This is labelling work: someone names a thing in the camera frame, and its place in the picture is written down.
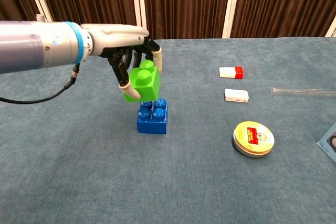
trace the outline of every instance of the blue lego block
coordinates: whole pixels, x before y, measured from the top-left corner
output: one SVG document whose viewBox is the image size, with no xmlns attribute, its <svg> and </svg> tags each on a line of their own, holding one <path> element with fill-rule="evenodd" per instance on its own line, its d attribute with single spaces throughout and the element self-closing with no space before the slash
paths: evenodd
<svg viewBox="0 0 336 224">
<path fill-rule="evenodd" d="M 141 102 L 136 121 L 139 133 L 166 134 L 167 109 L 167 102 L 163 98 L 154 103 Z"/>
</svg>

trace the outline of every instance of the label on tin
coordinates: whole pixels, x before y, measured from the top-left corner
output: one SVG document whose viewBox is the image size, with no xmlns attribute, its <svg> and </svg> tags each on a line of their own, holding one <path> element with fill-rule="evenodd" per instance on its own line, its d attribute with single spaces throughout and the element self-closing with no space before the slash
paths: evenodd
<svg viewBox="0 0 336 224">
<path fill-rule="evenodd" d="M 234 132 L 239 146 L 254 153 L 269 152 L 274 145 L 271 131 L 257 122 L 243 122 L 238 124 Z"/>
</svg>

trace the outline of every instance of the blue ring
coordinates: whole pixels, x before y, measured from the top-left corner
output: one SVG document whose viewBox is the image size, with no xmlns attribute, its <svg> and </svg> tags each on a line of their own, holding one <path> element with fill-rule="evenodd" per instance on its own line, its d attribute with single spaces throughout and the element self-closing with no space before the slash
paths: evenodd
<svg viewBox="0 0 336 224">
<path fill-rule="evenodd" d="M 83 54 L 84 54 L 84 43 L 83 43 L 83 39 L 82 39 L 82 35 L 80 34 L 80 30 L 78 28 L 78 25 L 76 23 L 70 22 L 70 21 L 65 21 L 65 23 L 67 23 L 75 32 L 76 37 L 77 37 L 77 41 L 78 41 L 78 55 L 77 58 L 75 60 L 75 64 L 80 63 L 82 58 L 83 58 Z"/>
</svg>

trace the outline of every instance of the toy block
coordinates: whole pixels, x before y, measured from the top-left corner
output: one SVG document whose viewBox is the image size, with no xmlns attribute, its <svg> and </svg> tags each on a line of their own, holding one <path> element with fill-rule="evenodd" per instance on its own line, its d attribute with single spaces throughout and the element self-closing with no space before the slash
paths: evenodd
<svg viewBox="0 0 336 224">
<path fill-rule="evenodd" d="M 242 66 L 220 67 L 219 77 L 242 79 L 244 77 L 243 67 Z"/>
<path fill-rule="evenodd" d="M 163 98 L 154 103 L 141 102 L 136 121 L 139 133 L 166 134 L 167 112 L 167 102 Z"/>
<path fill-rule="evenodd" d="M 225 89 L 225 101 L 231 102 L 247 102 L 248 92 L 246 90 Z"/>
<path fill-rule="evenodd" d="M 144 60 L 138 68 L 133 68 L 129 75 L 132 86 L 139 92 L 141 99 L 134 99 L 124 93 L 127 102 L 156 101 L 160 92 L 160 74 L 158 67 L 151 60 Z"/>
</svg>

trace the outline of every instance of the lego stud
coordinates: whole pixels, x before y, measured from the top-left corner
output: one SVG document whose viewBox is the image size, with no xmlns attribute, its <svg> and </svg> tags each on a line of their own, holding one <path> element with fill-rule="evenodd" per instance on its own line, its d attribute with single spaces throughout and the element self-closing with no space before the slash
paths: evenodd
<svg viewBox="0 0 336 224">
<path fill-rule="evenodd" d="M 164 100 L 163 98 L 159 98 L 156 102 L 155 102 L 155 107 L 156 108 L 160 108 L 165 110 L 167 106 L 167 102 L 166 100 Z"/>
<path fill-rule="evenodd" d="M 137 80 L 140 85 L 147 85 L 152 81 L 152 75 L 148 70 L 142 69 L 137 74 Z"/>
<path fill-rule="evenodd" d="M 153 118 L 155 121 L 157 122 L 161 122 L 165 119 L 166 117 L 166 111 L 163 110 L 163 109 L 155 109 L 154 112 L 153 112 Z"/>
<path fill-rule="evenodd" d="M 140 102 L 140 106 L 149 110 L 153 107 L 152 102 Z"/>
<path fill-rule="evenodd" d="M 148 70 L 150 73 L 154 71 L 154 63 L 151 60 L 144 60 L 140 63 L 140 68 Z"/>
<path fill-rule="evenodd" d="M 148 121 L 151 118 L 149 109 L 140 108 L 138 111 L 138 118 L 140 121 Z"/>
</svg>

